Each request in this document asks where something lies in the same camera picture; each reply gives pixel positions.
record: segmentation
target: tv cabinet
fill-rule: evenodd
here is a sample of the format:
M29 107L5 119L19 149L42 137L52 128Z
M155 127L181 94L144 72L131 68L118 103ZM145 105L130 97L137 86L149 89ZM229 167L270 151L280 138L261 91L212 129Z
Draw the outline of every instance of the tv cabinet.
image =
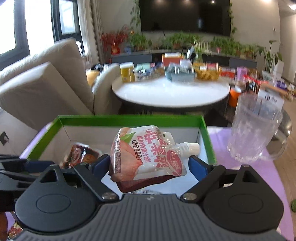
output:
M161 62L163 53L171 52L182 52L181 50L149 50L141 52L132 52L132 53L122 53L112 55L113 63L125 63L133 62L136 66L137 64L142 63L153 63ZM204 62L219 63L220 66L237 68L239 66L245 66L247 68L257 68L257 61L253 59L244 59L236 56L227 56L221 53L205 53L202 55Z

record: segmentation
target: red decoration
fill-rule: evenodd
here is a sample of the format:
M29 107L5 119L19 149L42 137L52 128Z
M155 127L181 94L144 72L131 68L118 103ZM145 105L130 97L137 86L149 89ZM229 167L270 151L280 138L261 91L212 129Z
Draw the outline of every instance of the red decoration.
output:
M120 53L119 45L128 39L129 32L129 28L127 26L123 26L123 28L117 32L102 34L101 39L103 41L104 51L108 51L108 46L112 46L112 54Z
M120 48L118 47L118 45L114 45L111 48L111 54L119 54L120 53Z

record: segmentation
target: wall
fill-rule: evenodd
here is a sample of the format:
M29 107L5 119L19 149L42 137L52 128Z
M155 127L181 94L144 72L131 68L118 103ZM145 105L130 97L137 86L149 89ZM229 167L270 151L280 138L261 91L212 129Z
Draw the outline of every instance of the wall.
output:
M234 15L234 25L238 28L235 39L242 43L256 43L269 46L270 39L280 40L280 19L277 0L231 0ZM134 0L99 0L101 9L101 23L104 32L116 31L124 24L130 25L130 11ZM163 37L162 33L146 34L156 41ZM204 40L210 40L211 35L203 34ZM279 50L279 43L275 43L273 51Z
M280 52L283 56L283 77L292 83L295 81L296 73L296 15L281 12L281 46Z
M0 134L5 131L9 142L0 143L0 154L20 155L36 136L37 131L28 127L4 110L0 110Z

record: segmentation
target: wooden floor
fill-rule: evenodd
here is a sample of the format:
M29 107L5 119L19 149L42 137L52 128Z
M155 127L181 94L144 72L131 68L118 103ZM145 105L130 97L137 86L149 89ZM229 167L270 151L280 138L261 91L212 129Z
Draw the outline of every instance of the wooden floor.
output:
M285 101L284 109L288 112L293 130L287 141L287 149L274 164L285 186L288 202L296 199L296 100ZM296 236L296 213L292 212L294 236Z

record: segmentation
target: wall socket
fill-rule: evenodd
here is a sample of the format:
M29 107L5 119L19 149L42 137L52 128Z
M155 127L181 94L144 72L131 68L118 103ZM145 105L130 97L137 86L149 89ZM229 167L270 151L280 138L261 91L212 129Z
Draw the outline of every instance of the wall socket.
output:
M1 141L2 145L5 145L5 144L7 143L7 141L8 141L8 136L7 136L7 134L5 133L5 131L2 132L2 134L0 135L0 141Z

